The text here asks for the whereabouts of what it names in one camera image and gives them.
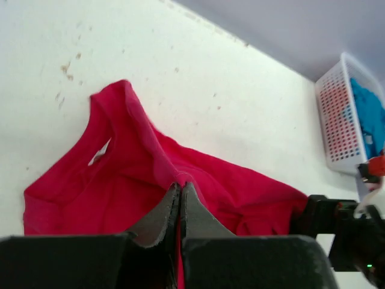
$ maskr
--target stain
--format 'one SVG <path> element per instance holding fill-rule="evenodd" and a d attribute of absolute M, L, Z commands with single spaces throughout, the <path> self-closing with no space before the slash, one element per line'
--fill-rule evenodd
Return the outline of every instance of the stain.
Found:
<path fill-rule="evenodd" d="M 65 100 L 66 98 L 63 98 L 62 100 L 61 100 L 61 102 L 59 103 L 59 109 L 63 106 L 63 103 L 64 103 L 64 100 Z"/>
<path fill-rule="evenodd" d="M 214 31 L 215 31 L 215 33 L 218 33 L 218 34 L 221 34 L 221 35 L 223 34 L 223 31 L 218 29 L 218 28 L 215 28 Z"/>
<path fill-rule="evenodd" d="M 185 16 L 186 16 L 187 18 L 192 19 L 192 20 L 195 20 L 195 19 L 196 19 L 196 16 L 195 16 L 195 15 L 193 15 L 193 14 L 191 14 L 191 13 L 188 13 L 188 12 L 185 13 Z"/>
<path fill-rule="evenodd" d="M 67 65 L 60 66 L 61 71 L 63 71 L 64 74 L 67 74 L 68 68 L 70 68 L 71 61 L 68 61 Z"/>
<path fill-rule="evenodd" d="M 45 67 L 46 67 L 46 65 L 43 64 L 43 65 L 42 65 L 42 68 L 40 69 L 40 74 L 39 74 L 40 76 L 43 74 L 43 71 L 44 71 L 44 68 L 45 68 Z"/>

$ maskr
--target white table surface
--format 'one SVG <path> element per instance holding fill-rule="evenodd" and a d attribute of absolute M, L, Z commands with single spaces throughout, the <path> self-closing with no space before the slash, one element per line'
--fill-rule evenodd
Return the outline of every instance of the white table surface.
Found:
<path fill-rule="evenodd" d="M 0 236 L 23 233 L 23 190 L 80 137 L 89 95 L 122 78 L 180 144 L 357 198 L 325 164 L 314 83 L 169 0 L 3 0 L 0 24 Z"/>

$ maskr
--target red object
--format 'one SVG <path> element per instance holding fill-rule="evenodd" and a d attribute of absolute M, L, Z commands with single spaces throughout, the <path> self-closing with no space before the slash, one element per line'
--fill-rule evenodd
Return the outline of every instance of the red object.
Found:
<path fill-rule="evenodd" d="M 371 158 L 368 161 L 369 173 L 373 176 L 385 176 L 385 155 L 381 151 L 381 155 Z"/>
<path fill-rule="evenodd" d="M 90 107 L 77 144 L 25 190 L 27 235 L 122 232 L 172 182 L 193 182 L 202 204 L 237 235 L 287 234 L 292 215 L 306 205 L 307 197 L 288 185 L 161 134 L 127 81 L 92 95 Z M 89 166 L 109 139 L 105 154 Z M 182 273 L 179 262 L 181 288 Z"/>

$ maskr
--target wall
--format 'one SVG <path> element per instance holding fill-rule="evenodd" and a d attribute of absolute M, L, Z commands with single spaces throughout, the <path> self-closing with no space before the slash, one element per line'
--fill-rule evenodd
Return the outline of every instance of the wall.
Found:
<path fill-rule="evenodd" d="M 385 1 L 178 1 L 313 81 L 342 51 L 385 80 Z"/>

